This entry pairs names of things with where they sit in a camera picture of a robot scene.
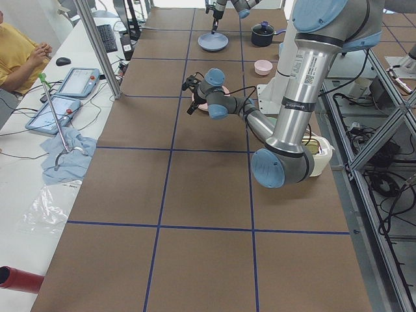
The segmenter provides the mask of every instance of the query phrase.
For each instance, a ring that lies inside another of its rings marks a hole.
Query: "green clip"
[[[40,82],[41,83],[45,83],[49,88],[52,88],[52,86],[46,81],[46,74],[45,73],[40,73],[38,75]]]

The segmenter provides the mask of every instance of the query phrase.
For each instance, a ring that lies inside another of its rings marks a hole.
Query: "keyboard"
[[[97,29],[99,36],[104,43],[105,51],[107,53],[117,51],[116,39],[111,26],[109,24],[98,25]]]

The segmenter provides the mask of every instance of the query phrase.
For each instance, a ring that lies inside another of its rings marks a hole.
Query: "blue plate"
[[[200,47],[207,51],[220,51],[228,44],[228,38],[218,32],[203,34],[198,38]]]

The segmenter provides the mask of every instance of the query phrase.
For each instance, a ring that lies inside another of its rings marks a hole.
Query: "red cylinder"
[[[44,277],[38,274],[2,266],[0,268],[0,288],[37,294]]]

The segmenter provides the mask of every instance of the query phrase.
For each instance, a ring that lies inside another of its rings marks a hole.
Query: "tablet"
[[[98,80],[97,68],[71,68],[56,94],[84,99],[94,89]]]
[[[81,107],[79,99],[54,95],[51,97],[53,107],[57,113],[59,124],[65,127],[73,118],[75,113]],[[40,110],[34,115],[25,126],[28,130],[55,135],[58,133],[58,127],[53,118],[49,102],[46,102]]]

